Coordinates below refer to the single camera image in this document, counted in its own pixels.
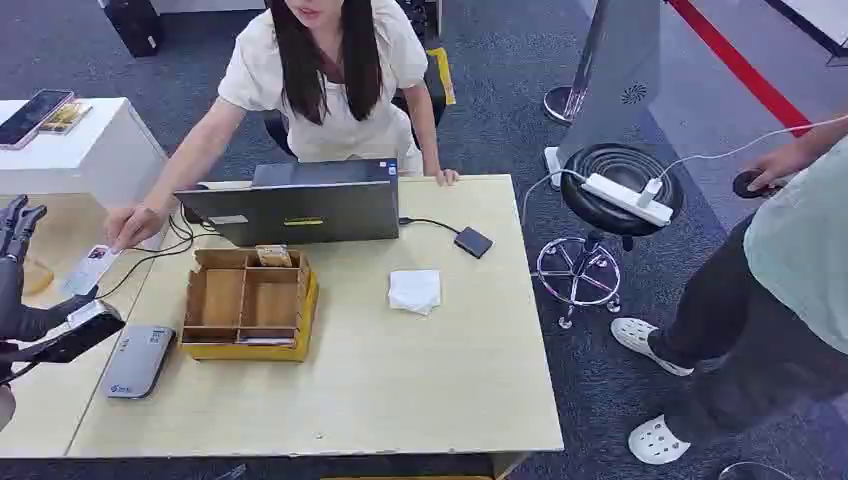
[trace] black cable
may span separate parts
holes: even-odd
[[[26,375],[30,370],[32,370],[33,368],[35,368],[37,366],[38,366],[38,362],[28,363],[24,368],[18,370],[17,372],[14,372],[11,375],[8,375],[6,378],[0,380],[0,385],[8,385],[9,383],[11,383],[12,380],[15,380],[16,378],[20,378],[20,377]]]
[[[433,224],[433,225],[438,225],[438,226],[440,226],[440,227],[442,227],[442,228],[447,228],[448,230],[452,231],[453,233],[455,233],[455,234],[459,235],[459,230],[457,230],[457,229],[455,229],[455,228],[451,227],[450,225],[445,225],[445,224],[444,224],[444,223],[442,223],[442,222],[437,222],[437,221],[435,221],[435,220],[430,220],[429,218],[410,218],[410,217],[400,217],[400,218],[398,219],[398,222],[399,222],[401,225],[409,225],[410,223],[416,223],[416,222],[419,222],[419,223],[431,223],[431,224]]]
[[[126,283],[126,281],[130,278],[130,275],[132,275],[133,272],[135,271],[135,269],[137,269],[139,266],[141,266],[141,264],[143,264],[144,262],[154,260],[154,259],[157,259],[157,258],[170,257],[170,256],[173,256],[173,255],[179,255],[181,253],[185,253],[185,252],[191,250],[191,248],[194,246],[194,240],[197,239],[197,238],[200,238],[200,237],[220,237],[221,236],[220,233],[201,233],[200,235],[195,235],[194,232],[191,231],[191,224],[189,224],[188,220],[185,218],[185,212],[181,210],[181,214],[182,214],[181,217],[182,217],[182,219],[183,219],[183,221],[185,222],[185,225],[186,225],[185,227],[179,227],[177,225],[177,223],[174,222],[174,219],[172,217],[168,217],[168,226],[174,231],[174,235],[176,235],[177,238],[183,239],[182,241],[177,242],[176,244],[171,245],[170,247],[163,248],[162,250],[158,250],[158,251],[156,251],[156,250],[145,250],[145,249],[142,249],[142,248],[134,249],[134,250],[143,251],[143,252],[156,252],[156,253],[154,255],[144,257],[141,260],[137,261],[135,263],[135,265],[133,265],[132,268],[130,268],[130,271],[128,271],[127,274],[124,275],[124,278],[122,278],[121,281],[118,282],[117,285],[112,287],[106,293],[103,293],[103,294],[100,294],[100,295],[94,297],[94,299],[100,300],[101,298],[108,297],[109,295],[112,295],[113,293],[115,293],[119,288],[121,288],[121,286],[124,283]],[[182,232],[183,234],[186,234],[188,236],[183,237],[178,232]],[[186,243],[188,243],[188,245],[186,245],[185,248],[183,248],[181,250],[177,250],[177,251],[172,251],[173,249],[178,248],[182,245],[185,245]]]

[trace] laptop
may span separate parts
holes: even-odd
[[[260,165],[250,187],[175,196],[238,246],[398,237],[395,159]]]

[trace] white crocs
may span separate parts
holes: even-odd
[[[630,451],[639,460],[651,465],[670,463],[682,457],[692,446],[678,440],[665,424],[665,415],[636,427],[627,439]]]
[[[618,343],[657,362],[659,366],[671,374],[678,377],[691,375],[695,371],[694,368],[683,368],[654,355],[650,345],[648,345],[648,334],[656,329],[657,327],[638,318],[616,318],[610,325],[612,336],[618,340]]]

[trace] red stripe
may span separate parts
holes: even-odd
[[[695,30],[704,43],[727,65],[748,90],[769,111],[783,123],[786,128],[809,125],[810,121],[794,105],[789,103],[774,86],[757,71],[733,45],[727,41],[718,29],[695,8],[689,0],[670,0],[677,13]],[[792,132],[796,137],[804,135],[809,130]]]

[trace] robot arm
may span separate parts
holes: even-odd
[[[6,340],[33,342],[40,339],[96,295],[95,288],[86,295],[75,295],[48,309],[21,303],[23,264],[29,241],[36,224],[47,214],[43,205],[28,208],[27,202],[26,195],[21,195],[0,209],[0,379],[11,375],[11,362],[4,361],[3,357],[18,350],[17,345]]]

